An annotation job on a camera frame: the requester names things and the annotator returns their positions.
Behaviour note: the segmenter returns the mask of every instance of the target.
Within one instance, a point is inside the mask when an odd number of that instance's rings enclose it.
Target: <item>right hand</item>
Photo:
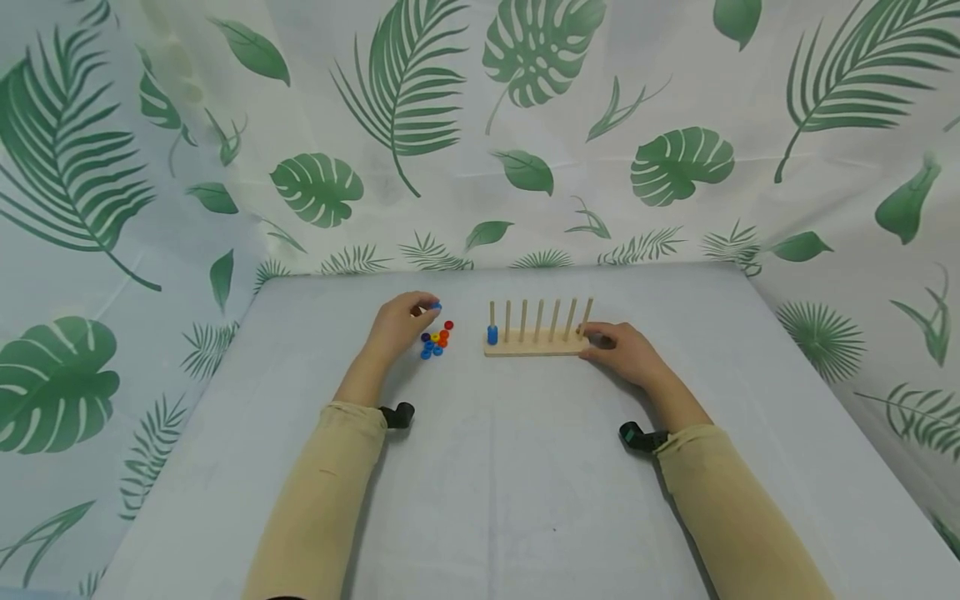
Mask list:
[[[612,348],[590,346],[580,358],[613,369],[627,381],[648,391],[675,379],[675,375],[646,337],[629,323],[587,323],[584,335],[600,334],[610,340]]]

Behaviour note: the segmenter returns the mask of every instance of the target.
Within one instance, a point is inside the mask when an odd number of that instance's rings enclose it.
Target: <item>left hand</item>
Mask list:
[[[430,309],[439,301],[427,292],[407,292],[388,301],[376,313],[363,353],[383,361],[386,367],[393,365],[440,316],[439,310]]]

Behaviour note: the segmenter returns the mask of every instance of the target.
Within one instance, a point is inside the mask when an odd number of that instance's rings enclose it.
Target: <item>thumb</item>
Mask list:
[[[589,360],[591,363],[600,363],[601,365],[610,364],[610,350],[603,350],[596,346],[590,346],[580,350],[580,358]]]
[[[414,317],[414,321],[417,323],[417,327],[420,328],[420,331],[425,330],[427,327],[433,324],[437,320],[437,317],[440,316],[440,309],[431,308],[430,310],[424,311],[419,317]]]

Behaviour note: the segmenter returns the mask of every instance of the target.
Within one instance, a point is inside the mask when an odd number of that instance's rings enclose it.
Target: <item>green leaf print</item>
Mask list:
[[[522,150],[494,150],[490,154],[503,163],[503,172],[515,188],[553,196],[553,172],[542,158]]]
[[[128,458],[123,462],[127,476],[120,479],[120,496],[123,511],[120,518],[132,521],[143,508],[147,495],[154,488],[160,471],[167,464],[174,445],[180,438],[185,423],[186,408],[180,408],[183,396],[172,407],[167,404],[167,396],[154,402],[154,408],[147,411],[140,420],[140,430],[133,433],[134,444]]]
[[[949,547],[953,556],[960,561],[960,537],[953,533],[950,528],[938,516],[932,515],[933,528],[940,534],[940,538]]]
[[[287,158],[270,179],[287,205],[306,223],[335,228],[350,218],[349,202],[363,198],[363,182],[339,158],[319,152]]]
[[[135,179],[133,134],[111,131],[106,120],[120,105],[97,105],[112,83],[91,74],[107,65],[90,48],[94,30],[60,37],[52,51],[40,42],[0,80],[0,141],[20,177],[0,165],[19,199],[0,192],[0,216],[36,237],[77,252],[103,252],[131,279],[151,290],[113,254],[123,226],[154,200],[154,188]]]
[[[472,271],[473,261],[454,256],[447,251],[444,244],[439,243],[432,233],[420,238],[414,231],[417,239],[416,246],[399,245],[400,253],[421,271]]]
[[[511,225],[513,223],[507,221],[485,221],[477,225],[467,236],[467,252],[477,246],[499,242]]]
[[[589,133],[587,134],[587,142],[591,139],[600,137],[604,133],[612,130],[617,125],[623,123],[634,114],[634,111],[639,108],[641,104],[650,100],[657,94],[661,93],[670,82],[673,81],[673,75],[670,76],[670,79],[667,80],[663,87],[650,94],[646,98],[643,97],[643,94],[647,91],[647,86],[645,85],[640,90],[640,95],[636,98],[636,101],[626,107],[620,106],[620,80],[617,77],[613,76],[613,94],[610,98],[610,104],[607,106],[607,111],[603,113],[603,116],[600,117],[600,120],[593,124],[593,127],[590,128]]]
[[[917,175],[898,187],[876,208],[874,213],[876,224],[895,233],[904,246],[917,237],[924,200],[930,193],[933,182],[940,177],[941,170],[937,157],[933,153],[924,154],[924,166]]]
[[[243,132],[247,130],[247,117],[244,116],[243,127],[237,129],[237,124],[230,119],[230,126],[233,128],[232,134],[227,134],[220,124],[217,123],[217,120],[214,118],[213,113],[209,109],[204,108],[206,112],[206,118],[210,120],[210,125],[213,126],[214,132],[217,134],[217,139],[220,140],[220,164],[229,166],[240,154],[240,143],[242,140]]]
[[[866,351],[863,334],[828,306],[788,302],[777,309],[780,324],[827,383],[850,379]]]
[[[587,209],[587,203],[584,202],[583,198],[579,196],[571,196],[570,198],[576,198],[578,201],[580,201],[580,204],[583,205],[584,209],[577,210],[576,212],[578,215],[585,215],[587,217],[587,224],[567,229],[564,231],[564,233],[572,233],[574,231],[589,231],[597,237],[609,240],[610,231],[607,229],[607,226],[604,224],[600,216],[597,213]]]
[[[253,295],[256,296],[263,289],[263,286],[276,277],[286,277],[290,275],[290,270],[283,266],[279,260],[270,258],[261,262],[256,267],[256,284],[253,286]]]
[[[733,172],[733,146],[717,132],[688,127],[636,149],[630,181],[648,206],[670,206],[697,191],[694,181],[719,183]]]
[[[462,0],[396,0],[373,34],[366,80],[356,37],[356,88],[339,62],[339,79],[330,72],[350,113],[374,140],[390,150],[396,172],[417,198],[420,192],[407,179],[399,158],[430,154],[460,141],[460,130],[449,115],[460,107],[443,99],[460,94],[460,85],[467,79],[431,61],[466,52],[467,48],[453,45],[452,38],[467,28],[451,29],[446,22],[467,7]]]
[[[820,236],[813,231],[804,231],[791,235],[770,251],[790,262],[806,262],[820,255],[821,252],[833,252],[833,248],[824,243]]]
[[[953,392],[911,390],[901,383],[886,398],[854,392],[857,396],[883,404],[887,423],[905,442],[960,460],[960,403]]]
[[[547,250],[530,252],[510,265],[511,269],[555,269],[558,267],[572,267],[573,259],[562,250]]]
[[[70,4],[92,4],[93,7],[80,19],[85,27],[97,27],[107,22],[111,16],[116,26],[120,27],[120,17],[113,14],[109,0],[69,0]]]
[[[233,281],[233,250],[218,258],[210,266],[210,287],[213,299],[220,306],[220,312],[227,313],[227,299],[230,297],[230,283]]]
[[[376,258],[376,246],[354,246],[331,254],[320,265],[321,275],[367,275],[386,271],[392,258]]]
[[[190,130],[180,119],[180,113],[170,102],[170,98],[163,93],[154,76],[154,66],[150,60],[150,55],[137,46],[140,53],[140,59],[143,61],[143,76],[140,78],[140,114],[159,128],[165,130],[174,130],[179,132],[174,138],[174,143],[170,146],[170,152],[167,154],[167,168],[170,170],[170,177],[176,177],[174,172],[174,151],[182,138],[186,143],[196,147],[197,142],[190,137]]]
[[[662,256],[677,253],[677,245],[686,240],[678,239],[676,228],[654,229],[632,237],[610,252],[597,256],[598,265],[632,265],[640,261],[660,260]]]
[[[113,333],[81,317],[27,329],[0,349],[0,452],[63,452],[100,433],[113,415]]]
[[[704,256],[710,260],[731,262],[747,277],[760,275],[763,267],[756,262],[760,245],[756,240],[756,227],[741,229],[740,222],[733,224],[730,235],[708,233],[700,243]]]
[[[903,302],[890,300],[890,303],[903,311],[907,317],[913,319],[913,322],[917,324],[920,331],[924,333],[926,351],[930,353],[930,356],[938,365],[943,367],[944,361],[947,360],[947,346],[950,342],[950,310],[947,307],[947,290],[950,280],[947,267],[940,263],[937,263],[937,266],[944,272],[944,291],[937,294],[930,288],[924,288],[930,297],[933,298],[933,302],[936,305],[933,314],[930,315],[929,318]]]
[[[303,248],[303,246],[301,246],[300,243],[297,242],[297,240],[291,237],[290,234],[284,231],[279,225],[277,225],[276,223],[271,223],[270,221],[267,221],[262,217],[261,217],[261,220],[267,225],[269,225],[270,227],[276,229],[276,231],[267,231],[267,235],[271,237],[275,237],[276,239],[306,254],[306,250]]]
[[[80,581],[80,584],[77,586],[77,592],[84,600],[91,600],[93,598],[93,594],[97,592],[97,588],[100,586],[100,580],[103,579],[104,575],[106,574],[106,567],[100,569],[99,571],[87,573],[86,581]]]
[[[23,587],[28,588],[30,586],[30,580],[34,576],[34,571],[36,571],[36,568],[40,565],[40,561],[46,556],[50,547],[57,543],[57,540],[63,537],[63,534],[70,531],[74,525],[79,523],[80,519],[84,518],[84,515],[90,510],[94,502],[95,500],[91,500],[83,504],[78,504],[72,509],[67,509],[62,513],[53,515],[24,534],[14,545],[0,548],[0,553],[3,554],[3,560],[0,560],[0,570],[3,570],[7,561],[21,548],[25,548],[31,543],[39,543],[40,546],[36,546],[34,556],[30,559],[30,562],[27,564],[27,570],[23,574]]]
[[[487,29],[483,65],[492,80],[507,86],[487,121],[487,135],[504,96],[529,108],[570,89],[606,12],[604,0],[500,0]]]
[[[715,0],[713,26],[739,43],[742,51],[754,36],[762,8],[761,0]]]
[[[220,362],[233,341],[240,324],[225,325],[193,324],[193,336],[184,333],[183,337],[192,348],[180,366],[194,379],[206,379],[220,369]]]
[[[800,37],[786,85],[787,110],[797,130],[774,183],[783,181],[783,168],[801,134],[848,127],[893,129],[910,114],[905,109],[913,104],[904,92],[934,89],[901,73],[909,73],[905,69],[948,71],[935,60],[960,58],[960,39],[934,27],[960,18],[956,10],[960,0],[926,2],[922,8],[918,0],[876,0],[848,27],[861,4],[863,0],[858,0],[853,6],[816,63],[822,24],[806,47],[803,65],[804,36]]]
[[[218,181],[205,181],[186,188],[186,193],[193,196],[210,212],[222,215],[235,215],[240,212],[230,197],[227,187]]]
[[[208,17],[227,39],[230,52],[257,75],[277,79],[290,87],[290,70],[283,55],[266,37],[258,34],[240,21]]]

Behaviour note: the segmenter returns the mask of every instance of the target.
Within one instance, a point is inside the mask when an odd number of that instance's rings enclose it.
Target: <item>wooden base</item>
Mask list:
[[[520,342],[520,330],[510,330],[510,342],[503,341],[503,331],[500,331],[499,342],[496,346],[487,344],[487,335],[484,334],[483,353],[490,357],[495,356],[572,356],[580,353],[580,350],[590,345],[587,338],[577,338],[575,331],[570,331],[567,341],[564,341],[564,334],[557,331],[553,335],[553,342],[548,342],[548,331],[540,330],[540,337],[534,343],[533,331],[529,329],[523,334],[523,342]]]

